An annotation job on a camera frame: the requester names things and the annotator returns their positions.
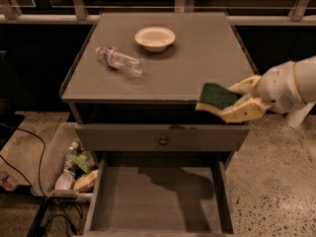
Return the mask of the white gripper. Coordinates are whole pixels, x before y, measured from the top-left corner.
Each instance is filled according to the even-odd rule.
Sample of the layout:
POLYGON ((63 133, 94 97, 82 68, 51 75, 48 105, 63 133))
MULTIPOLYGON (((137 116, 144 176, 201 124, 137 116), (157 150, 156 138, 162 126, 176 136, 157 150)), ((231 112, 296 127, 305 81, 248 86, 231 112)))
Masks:
POLYGON ((294 81, 293 61, 269 69, 262 77, 248 77, 228 90, 246 95, 255 88, 261 98, 244 96, 233 106, 222 110, 219 116, 226 122, 237 123, 259 119, 268 109, 278 114, 288 114, 305 106, 294 81))

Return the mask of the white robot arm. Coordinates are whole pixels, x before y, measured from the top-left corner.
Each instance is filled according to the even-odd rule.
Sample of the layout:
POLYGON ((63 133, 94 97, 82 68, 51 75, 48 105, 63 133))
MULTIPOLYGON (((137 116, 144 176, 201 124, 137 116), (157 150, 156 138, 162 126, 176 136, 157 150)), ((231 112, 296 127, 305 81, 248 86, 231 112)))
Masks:
POLYGON ((229 88, 241 98, 220 112, 228 122, 261 118, 266 111, 285 115, 285 122, 298 127, 316 103, 316 56, 288 61, 264 75, 249 77, 229 88))

